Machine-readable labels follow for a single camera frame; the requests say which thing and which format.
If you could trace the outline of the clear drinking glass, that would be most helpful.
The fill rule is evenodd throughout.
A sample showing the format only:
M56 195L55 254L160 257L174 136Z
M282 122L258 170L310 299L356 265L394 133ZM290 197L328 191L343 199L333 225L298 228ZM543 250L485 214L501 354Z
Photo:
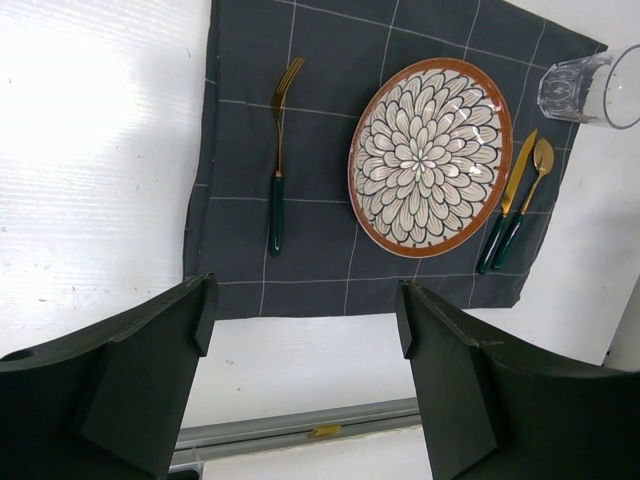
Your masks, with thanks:
M627 130L639 124L639 46L552 65L537 105L549 119Z

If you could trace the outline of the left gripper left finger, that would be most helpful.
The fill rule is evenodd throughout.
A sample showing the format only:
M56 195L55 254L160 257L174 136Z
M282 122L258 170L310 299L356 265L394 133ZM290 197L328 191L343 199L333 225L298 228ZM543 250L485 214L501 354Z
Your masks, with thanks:
M218 304L201 275L1 360L5 479L164 479Z

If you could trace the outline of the gold fork green handle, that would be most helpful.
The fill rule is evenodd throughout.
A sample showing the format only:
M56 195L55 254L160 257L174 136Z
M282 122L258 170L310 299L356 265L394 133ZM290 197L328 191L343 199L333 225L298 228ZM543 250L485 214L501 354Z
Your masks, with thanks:
M277 129L276 168L271 182L268 229L268 251L272 257L277 257L282 253L284 238L284 109L288 91L304 63L304 57L297 57L292 61L278 82L271 99L271 112Z

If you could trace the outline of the gold spoon green handle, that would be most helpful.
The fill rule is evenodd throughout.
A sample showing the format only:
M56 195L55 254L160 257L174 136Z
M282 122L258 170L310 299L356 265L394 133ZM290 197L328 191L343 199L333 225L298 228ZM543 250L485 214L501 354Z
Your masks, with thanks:
M537 172L537 178L535 182L531 185L525 200L523 201L517 215L513 218L509 227L505 233L504 238L501 240L497 253L494 255L491 268L493 270L500 269L507 256L509 255L512 247L515 244L515 239L521 230L521 226L524 220L524 216L529 209L529 205L531 200L535 194L535 191L544 176L549 174L553 169L555 160L554 149L551 143L546 138L541 138L535 144L533 149L533 165Z

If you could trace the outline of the gold knife green handle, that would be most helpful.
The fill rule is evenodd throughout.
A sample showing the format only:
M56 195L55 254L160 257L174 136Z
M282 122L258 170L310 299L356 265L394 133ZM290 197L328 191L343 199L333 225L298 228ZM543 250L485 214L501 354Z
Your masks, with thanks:
M491 233L486 241L484 249L476 265L476 271L480 275L484 275L488 272L493 258L497 252L500 237L503 234L507 216L510 212L514 197L517 193L521 178L524 174L526 163L534 147L537 136L538 130L534 129L523 142L516 162L511 168L508 181L500 201L501 214L496 220L493 229L491 230Z

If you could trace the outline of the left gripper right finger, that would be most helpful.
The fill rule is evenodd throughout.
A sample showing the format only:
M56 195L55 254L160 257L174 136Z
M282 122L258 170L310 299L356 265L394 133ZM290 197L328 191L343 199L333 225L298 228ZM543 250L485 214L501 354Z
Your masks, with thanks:
M537 347L414 282L397 325L435 479L635 479L639 376Z

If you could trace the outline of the floral plate brown rim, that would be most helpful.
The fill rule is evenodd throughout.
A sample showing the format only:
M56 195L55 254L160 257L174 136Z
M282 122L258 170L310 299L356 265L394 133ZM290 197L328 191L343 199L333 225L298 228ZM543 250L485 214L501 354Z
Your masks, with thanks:
M499 203L512 122L494 81L463 60L434 58L393 75L353 135L348 192L380 248L428 258L471 238Z

